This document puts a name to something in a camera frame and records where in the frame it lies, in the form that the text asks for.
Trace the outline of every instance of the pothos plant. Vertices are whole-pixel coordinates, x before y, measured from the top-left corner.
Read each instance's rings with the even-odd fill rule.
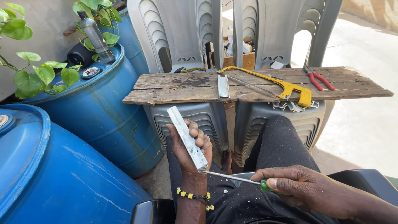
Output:
[[[113,3],[109,0],[81,0],[75,2],[72,6],[73,11],[77,15],[77,11],[84,10],[87,16],[95,20],[98,26],[108,28],[113,31],[113,33],[104,32],[102,37],[109,48],[113,47],[119,40],[119,26],[118,22],[122,22],[119,12],[112,7]],[[77,32],[86,35],[84,31],[80,28],[79,23],[75,22]],[[80,40],[82,45],[90,51],[95,51],[94,46],[88,38],[83,41]],[[98,54],[93,56],[93,60],[98,60]]]
[[[0,9],[0,39],[2,39],[2,35],[21,41],[30,39],[33,35],[33,31],[29,26],[26,26],[26,21],[24,20],[25,9],[13,3],[5,4],[11,9]],[[16,11],[21,14],[21,18],[17,17]],[[17,87],[15,96],[19,99],[27,97],[33,98],[43,91],[48,94],[57,94],[66,90],[67,87],[72,86],[79,80],[78,70],[80,65],[66,68],[67,63],[46,61],[39,67],[32,65],[35,72],[27,73],[24,69],[26,69],[32,61],[40,61],[40,56],[32,52],[16,52],[16,54],[27,61],[25,66],[17,68],[1,54],[0,65],[7,66],[16,71],[14,75],[14,84]],[[65,85],[57,86],[52,84],[51,81],[55,78],[54,69],[60,68],[62,68],[60,75]]]

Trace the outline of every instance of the blue plastic barrel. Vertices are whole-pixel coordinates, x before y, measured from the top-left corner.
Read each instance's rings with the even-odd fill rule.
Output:
[[[119,40],[117,41],[125,48],[125,55],[130,63],[133,65],[135,72],[138,76],[142,74],[148,74],[148,64],[146,63],[144,52],[142,51],[140,42],[138,41],[137,35],[135,34],[134,27],[131,23],[127,7],[119,12],[122,18],[121,23],[117,23],[119,26]],[[110,32],[113,33],[113,29],[107,29],[105,27],[99,27],[101,33]]]
[[[120,44],[111,48],[116,62],[93,63],[100,73],[82,77],[70,89],[56,95],[45,92],[24,103],[44,109],[51,121],[77,135],[127,173],[139,177],[151,170],[163,155],[144,108],[124,104],[137,75]],[[56,75],[54,84],[63,83]]]
[[[0,148],[1,224],[129,223],[152,199],[36,106],[0,106]]]

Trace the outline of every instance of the black pants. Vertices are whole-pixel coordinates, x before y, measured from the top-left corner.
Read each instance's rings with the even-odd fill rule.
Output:
[[[181,168],[173,154],[171,145],[171,139],[168,138],[167,157],[174,206],[177,209],[176,189],[180,187],[181,183]],[[272,117],[261,128],[259,138],[245,162],[245,171],[297,164],[320,172],[291,121],[284,116]],[[210,171],[222,173],[214,162],[212,162]],[[242,183],[239,187],[235,187],[228,179],[208,175],[207,191],[211,194],[209,203],[215,207],[213,211],[206,213],[207,224],[244,224],[271,216],[297,218],[310,224],[339,223],[337,219],[319,213],[307,213],[299,208],[290,207],[275,193],[261,191],[259,186],[249,183]]]

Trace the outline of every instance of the pavement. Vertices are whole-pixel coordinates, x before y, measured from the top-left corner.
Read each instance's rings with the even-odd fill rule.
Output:
[[[223,27],[232,25],[232,1],[223,1]],[[310,42],[309,33],[298,33],[292,65],[302,67]],[[351,66],[382,87],[398,93],[398,33],[341,12],[331,34],[323,67]],[[312,156],[322,173],[347,169],[377,169],[398,177],[398,96],[337,100]],[[226,110],[234,116],[234,107]],[[166,155],[137,182],[154,198],[171,198]]]

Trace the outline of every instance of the bottle cap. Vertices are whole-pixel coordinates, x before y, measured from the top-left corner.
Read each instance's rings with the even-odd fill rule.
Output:
[[[77,11],[77,14],[78,14],[80,17],[87,16],[86,11],[84,11],[84,10]]]

